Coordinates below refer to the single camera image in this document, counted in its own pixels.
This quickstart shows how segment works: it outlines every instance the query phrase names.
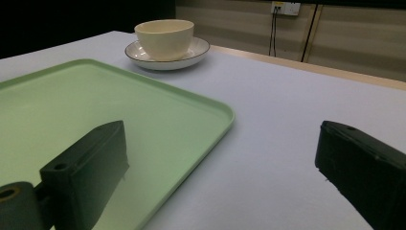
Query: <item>power socket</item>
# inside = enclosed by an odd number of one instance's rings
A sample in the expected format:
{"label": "power socket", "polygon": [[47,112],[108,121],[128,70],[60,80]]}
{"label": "power socket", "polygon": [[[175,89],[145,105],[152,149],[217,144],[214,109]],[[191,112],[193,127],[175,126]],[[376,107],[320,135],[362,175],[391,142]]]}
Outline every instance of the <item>power socket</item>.
{"label": "power socket", "polygon": [[284,2],[272,1],[271,13],[284,14]]}
{"label": "power socket", "polygon": [[277,14],[297,16],[299,15],[300,7],[300,3],[272,1],[271,13],[277,12]]}
{"label": "power socket", "polygon": [[301,7],[300,3],[287,2],[284,4],[284,14],[285,15],[299,15],[299,8]]}

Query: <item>dark background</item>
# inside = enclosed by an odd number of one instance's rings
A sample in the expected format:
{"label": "dark background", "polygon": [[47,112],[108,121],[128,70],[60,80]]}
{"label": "dark background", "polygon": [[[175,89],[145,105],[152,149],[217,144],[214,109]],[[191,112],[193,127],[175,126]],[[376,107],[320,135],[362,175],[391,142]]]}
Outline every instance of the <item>dark background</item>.
{"label": "dark background", "polygon": [[142,22],[175,18],[175,0],[13,1],[0,10],[0,58],[101,35],[134,33]]}

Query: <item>table surface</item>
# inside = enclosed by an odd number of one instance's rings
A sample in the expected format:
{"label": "table surface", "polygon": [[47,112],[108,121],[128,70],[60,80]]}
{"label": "table surface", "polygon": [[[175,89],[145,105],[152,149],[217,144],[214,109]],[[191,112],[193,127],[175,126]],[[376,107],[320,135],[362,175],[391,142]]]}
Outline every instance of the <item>table surface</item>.
{"label": "table surface", "polygon": [[212,46],[188,68],[136,66],[110,32],[0,59],[0,81],[92,58],[228,104],[230,131],[144,229],[371,229],[314,165],[322,121],[406,152],[406,83]]}

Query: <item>light green tray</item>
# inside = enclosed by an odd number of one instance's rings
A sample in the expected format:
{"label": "light green tray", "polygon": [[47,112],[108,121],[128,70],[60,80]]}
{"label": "light green tray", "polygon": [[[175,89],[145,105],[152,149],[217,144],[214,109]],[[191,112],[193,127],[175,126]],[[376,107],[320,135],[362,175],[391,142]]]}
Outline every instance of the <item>light green tray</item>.
{"label": "light green tray", "polygon": [[123,120],[130,168],[94,229],[140,229],[231,127],[225,103],[79,59],[0,83],[0,185],[39,169],[94,127]]}

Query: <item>black cable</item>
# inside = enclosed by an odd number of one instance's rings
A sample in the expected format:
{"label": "black cable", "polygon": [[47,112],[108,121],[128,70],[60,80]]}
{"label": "black cable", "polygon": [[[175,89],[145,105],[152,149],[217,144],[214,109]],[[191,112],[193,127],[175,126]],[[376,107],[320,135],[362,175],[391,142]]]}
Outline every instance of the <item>black cable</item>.
{"label": "black cable", "polygon": [[269,52],[268,55],[271,56],[272,53],[272,42],[274,45],[274,57],[277,56],[277,51],[275,49],[275,38],[277,34],[277,14],[278,14],[279,8],[274,8],[273,15],[272,15],[272,21],[271,21],[271,38],[269,40]]}
{"label": "black cable", "polygon": [[277,8],[274,8],[273,14],[272,14],[272,21],[271,21],[271,38],[269,39],[269,52],[268,56],[271,56],[272,52],[272,36],[274,34],[274,20],[275,20],[275,13],[276,13]]}
{"label": "black cable", "polygon": [[275,48],[275,38],[277,37],[277,15],[278,15],[278,8],[276,8],[276,12],[274,14],[274,57],[277,56],[277,50]]}
{"label": "black cable", "polygon": [[301,62],[304,62],[304,59],[305,59],[305,50],[307,49],[308,40],[310,39],[311,29],[313,28],[313,22],[314,22],[314,18],[316,17],[316,12],[317,12],[318,7],[319,7],[319,4],[316,4],[316,7],[314,8],[313,17],[311,18],[310,28],[308,29],[307,39],[305,40],[304,52],[302,53]]}

